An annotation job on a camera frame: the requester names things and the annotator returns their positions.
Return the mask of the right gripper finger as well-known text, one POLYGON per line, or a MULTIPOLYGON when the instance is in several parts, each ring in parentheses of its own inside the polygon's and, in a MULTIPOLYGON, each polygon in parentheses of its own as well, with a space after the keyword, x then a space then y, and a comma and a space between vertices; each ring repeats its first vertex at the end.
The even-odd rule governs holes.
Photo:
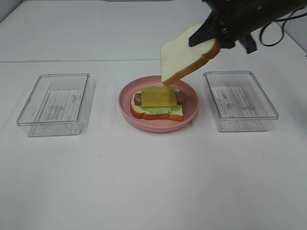
POLYGON ((212 11, 200 28, 189 37, 189 46, 193 47, 210 39, 217 39, 222 42, 219 20, 222 14, 212 11))

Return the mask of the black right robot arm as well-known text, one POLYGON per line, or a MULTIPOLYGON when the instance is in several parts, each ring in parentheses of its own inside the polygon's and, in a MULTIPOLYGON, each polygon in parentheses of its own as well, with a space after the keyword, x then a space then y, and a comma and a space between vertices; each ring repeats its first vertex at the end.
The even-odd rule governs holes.
POLYGON ((239 41, 248 54, 257 50, 251 32, 304 6, 305 0, 206 0, 211 13, 189 37, 189 46, 216 38, 221 48, 239 41))

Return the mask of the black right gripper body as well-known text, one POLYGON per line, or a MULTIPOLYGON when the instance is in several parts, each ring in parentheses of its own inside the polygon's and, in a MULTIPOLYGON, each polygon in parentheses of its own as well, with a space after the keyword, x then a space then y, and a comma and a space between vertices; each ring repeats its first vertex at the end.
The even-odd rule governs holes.
POLYGON ((257 50, 251 32, 260 27, 257 22, 259 11, 263 9, 261 0, 206 0, 212 11, 222 14, 218 22, 221 29, 222 48, 231 49, 235 41, 245 48, 248 54, 257 50))

